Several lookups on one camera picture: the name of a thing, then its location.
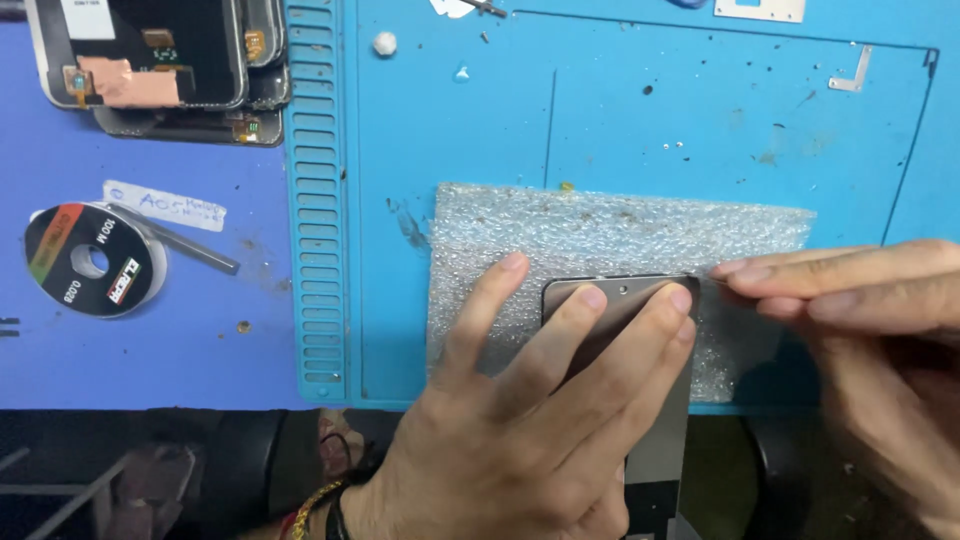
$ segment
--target hand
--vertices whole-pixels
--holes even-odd
[[[513,253],[477,281],[383,466],[344,495],[354,540],[613,540],[626,532],[624,457],[689,357],[690,293],[665,285],[558,389],[607,304],[600,289],[581,286],[490,379],[474,364],[528,268]]]
[[[711,274],[806,338],[828,418],[934,534],[960,538],[960,246],[807,250]]]

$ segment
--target white foam ball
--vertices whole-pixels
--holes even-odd
[[[396,52],[396,36],[393,32],[381,32],[373,39],[373,50],[382,57]]]

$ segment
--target gold chain bracelet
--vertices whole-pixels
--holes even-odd
[[[310,496],[309,499],[303,502],[303,505],[300,507],[300,510],[297,510],[297,520],[294,521],[294,540],[303,540],[306,536],[306,518],[310,515],[310,510],[313,509],[313,506],[330,493],[334,489],[337,489],[343,485],[342,480],[337,480],[333,483],[329,483],[324,487],[318,489]]]

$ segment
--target blue silicone repair mat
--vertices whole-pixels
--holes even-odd
[[[494,2],[506,18],[438,13],[459,0],[287,1],[305,399],[405,408],[422,390],[439,182],[813,209],[815,247],[943,228],[942,197],[922,195],[957,194],[935,163],[958,142],[958,70],[938,49],[956,46],[942,21],[960,8],[807,0],[795,24],[717,16],[712,2]],[[372,49],[380,32],[396,35],[390,57]],[[831,87],[855,78],[868,44],[861,88]],[[942,113],[924,114],[937,99]],[[808,362],[782,348],[734,403],[691,410],[815,403]]]

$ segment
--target bubble wrap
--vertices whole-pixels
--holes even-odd
[[[478,370],[496,375],[540,328],[540,295],[556,278],[688,272],[804,246],[815,212],[764,205],[440,184],[430,244],[427,373],[473,282],[512,251],[530,274],[493,324]],[[780,328],[724,304],[704,281],[690,399],[731,400],[739,377],[772,359]]]

